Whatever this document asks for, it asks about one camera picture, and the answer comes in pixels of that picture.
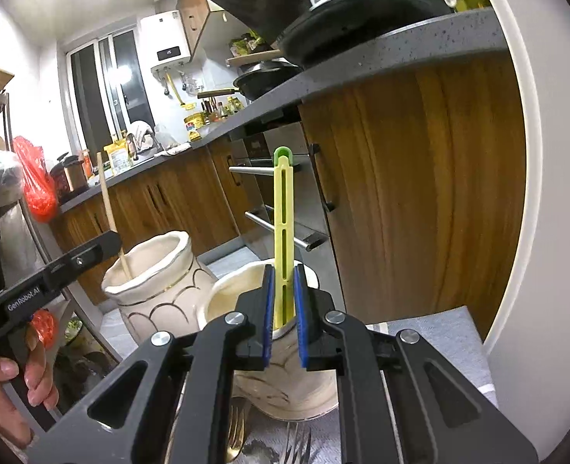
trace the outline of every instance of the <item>metal pivot bolt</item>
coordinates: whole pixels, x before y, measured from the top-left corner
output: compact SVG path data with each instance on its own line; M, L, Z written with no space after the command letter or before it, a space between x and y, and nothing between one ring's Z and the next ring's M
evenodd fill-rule
M166 331L157 331L152 335L151 342L153 345L160 347L161 345L166 345L171 340L171 334Z
M230 312L225 316L225 323L237 326L244 323L244 314L238 311Z
M416 343L420 340L420 335L414 330L403 330L400 337L401 341L405 343Z
M331 310L326 314L326 321L332 324L341 324L345 321L345 314L338 310Z

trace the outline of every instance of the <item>white water heater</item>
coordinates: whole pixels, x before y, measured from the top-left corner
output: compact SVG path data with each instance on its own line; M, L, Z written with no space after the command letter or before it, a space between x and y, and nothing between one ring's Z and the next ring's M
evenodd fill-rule
M142 48L153 75L165 67L181 66L190 61L190 49L178 10L141 19Z

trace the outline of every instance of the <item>wooden stick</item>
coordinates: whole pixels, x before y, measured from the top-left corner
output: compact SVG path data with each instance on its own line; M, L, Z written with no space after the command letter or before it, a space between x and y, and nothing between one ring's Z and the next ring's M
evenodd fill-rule
M104 164L102 163L102 154L100 152L96 154L96 160L98 162L98 179L100 180L100 189L102 190L102 201L104 202L104 210L107 213L109 228L114 232L117 232L116 220L113 218L113 209L111 209L111 201L109 199L109 190L107 190L107 182L104 178ZM122 269L124 270L124 274L126 274L126 278L130 281L132 279L132 274L130 272L130 267L128 266L128 261L126 260L126 255L124 254L123 248L120 249L118 256L122 262Z

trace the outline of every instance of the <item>ceramic jar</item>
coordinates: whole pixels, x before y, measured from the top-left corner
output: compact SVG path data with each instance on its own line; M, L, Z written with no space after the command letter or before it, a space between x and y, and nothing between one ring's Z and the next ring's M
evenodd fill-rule
M248 263L217 281L198 308L200 328L234 310L238 295L261 287L266 264L274 264L274 260ZM307 266L304 269L309 287L318 288L315 272ZM338 405L334 372L308 372L300 366L295 319L273 332L268 368L262 372L236 371L233 395L244 396L262 412L284 421L310 420Z
M126 254L128 281L120 260L102 280L104 294L117 301L122 320L137 343L155 331L182 336L199 331L197 309L207 301L216 277L192 252L186 232L169 232Z

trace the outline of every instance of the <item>speckled granite countertop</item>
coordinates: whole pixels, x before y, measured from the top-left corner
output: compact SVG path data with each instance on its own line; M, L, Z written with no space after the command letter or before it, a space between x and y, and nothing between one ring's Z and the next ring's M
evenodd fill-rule
M363 80L379 73L425 61L442 60L478 52L508 50L493 9L471 10L417 22L381 35L369 42L308 69L253 101L244 110L215 124L191 148L201 148L234 129L329 89ZM160 156L107 180L109 187L168 159ZM100 192L92 187L60 207L64 213Z

